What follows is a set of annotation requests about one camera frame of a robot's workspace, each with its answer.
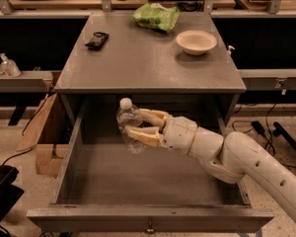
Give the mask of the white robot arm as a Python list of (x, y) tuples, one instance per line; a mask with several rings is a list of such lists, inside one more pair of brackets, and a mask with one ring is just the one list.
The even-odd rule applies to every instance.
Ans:
[(250, 176), (296, 223), (296, 176), (249, 136), (239, 131), (223, 136), (163, 111), (141, 109), (139, 113), (150, 125), (128, 125), (129, 137), (152, 147), (180, 149), (228, 184)]

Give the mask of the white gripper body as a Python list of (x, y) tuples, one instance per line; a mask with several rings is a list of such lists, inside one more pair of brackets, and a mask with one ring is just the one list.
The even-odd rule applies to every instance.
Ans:
[(187, 154), (193, 142), (197, 124), (185, 117), (168, 118), (163, 129), (165, 146)]

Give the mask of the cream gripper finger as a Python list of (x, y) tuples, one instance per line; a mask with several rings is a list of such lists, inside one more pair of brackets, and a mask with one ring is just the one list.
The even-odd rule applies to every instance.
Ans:
[(159, 128), (163, 128), (167, 118), (171, 116), (169, 113), (159, 110), (140, 109), (139, 112), (145, 122)]
[(165, 147), (166, 140), (158, 126), (134, 127), (127, 125), (125, 127), (127, 135), (145, 145), (152, 147)]

